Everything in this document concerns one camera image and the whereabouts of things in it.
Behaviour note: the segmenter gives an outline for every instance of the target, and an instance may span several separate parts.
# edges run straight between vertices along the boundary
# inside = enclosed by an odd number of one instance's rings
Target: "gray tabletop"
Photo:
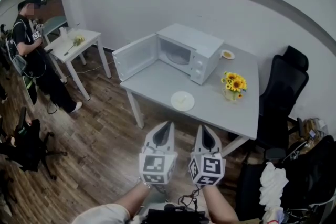
[[[50,18],[44,23],[44,35],[48,35],[50,32],[54,31],[56,28],[61,27],[63,24],[67,22],[65,16],[56,16]]]
[[[189,92],[195,99],[195,106],[181,113],[254,140],[259,115],[257,58],[229,45],[225,45],[224,49],[232,51],[235,59],[221,58],[202,86],[160,60],[120,83],[120,86],[172,110],[175,109],[170,103],[171,96],[178,91]],[[242,99],[230,102],[224,98],[224,84],[220,82],[224,71],[238,73],[246,79],[248,89],[243,92]]]

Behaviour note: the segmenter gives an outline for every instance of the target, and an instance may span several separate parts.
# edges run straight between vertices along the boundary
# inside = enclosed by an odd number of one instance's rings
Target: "crumpled white fabric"
[[[279,215],[270,214],[271,212],[274,213],[277,211],[283,215],[283,208],[280,206],[280,198],[282,197],[282,191],[284,190],[283,188],[288,183],[285,169],[275,168],[273,163],[268,162],[261,175],[260,183],[262,185],[260,188],[260,204],[265,205],[266,212],[264,214],[263,221],[264,223],[267,223],[273,220],[270,218]]]

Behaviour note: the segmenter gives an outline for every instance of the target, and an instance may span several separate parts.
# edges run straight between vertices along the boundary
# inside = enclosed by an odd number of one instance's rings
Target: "white cable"
[[[84,74],[84,73],[87,73],[87,72],[90,72],[90,71],[94,71],[94,70],[96,70],[96,69],[98,69],[98,68],[100,68],[100,67],[102,67],[103,65],[101,65],[101,66],[99,66],[99,67],[96,67],[96,68],[94,68],[94,69],[90,69],[90,70],[86,70],[86,71],[84,71],[84,72],[76,72],[77,74]]]

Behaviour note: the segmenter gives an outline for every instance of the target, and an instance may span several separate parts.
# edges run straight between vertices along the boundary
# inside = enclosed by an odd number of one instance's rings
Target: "flower vase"
[[[229,101],[236,101],[238,98],[237,92],[228,90],[226,88],[223,88],[223,95]]]

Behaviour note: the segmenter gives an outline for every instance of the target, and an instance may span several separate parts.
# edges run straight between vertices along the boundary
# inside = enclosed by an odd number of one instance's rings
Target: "black t-shirt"
[[[34,43],[32,29],[26,17],[19,14],[14,25],[12,39],[16,45],[21,42],[27,45]],[[31,71],[35,76],[40,76],[44,72],[46,59],[45,52],[41,46],[27,54],[25,60],[28,63],[27,71]]]

